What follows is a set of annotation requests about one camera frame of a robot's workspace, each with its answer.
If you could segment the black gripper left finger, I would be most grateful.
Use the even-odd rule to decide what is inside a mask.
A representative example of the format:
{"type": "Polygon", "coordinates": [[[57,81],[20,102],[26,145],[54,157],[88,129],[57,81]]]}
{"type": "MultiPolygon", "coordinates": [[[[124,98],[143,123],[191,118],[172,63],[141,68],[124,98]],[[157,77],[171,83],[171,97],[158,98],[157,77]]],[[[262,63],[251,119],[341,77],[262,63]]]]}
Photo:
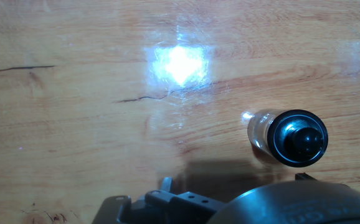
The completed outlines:
{"type": "Polygon", "coordinates": [[[158,190],[152,190],[135,202],[126,195],[106,198],[93,224],[175,224],[207,223],[225,203],[192,192],[173,193],[173,179],[165,177],[158,190]]]}

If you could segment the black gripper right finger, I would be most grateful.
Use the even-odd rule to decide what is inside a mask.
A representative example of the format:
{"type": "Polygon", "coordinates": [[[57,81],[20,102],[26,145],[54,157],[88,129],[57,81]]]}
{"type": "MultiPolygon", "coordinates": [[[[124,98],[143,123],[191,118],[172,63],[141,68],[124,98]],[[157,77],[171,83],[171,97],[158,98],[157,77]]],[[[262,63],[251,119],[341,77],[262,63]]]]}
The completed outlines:
{"type": "Polygon", "coordinates": [[[295,180],[316,180],[316,179],[304,172],[304,173],[296,173],[295,180]]]}

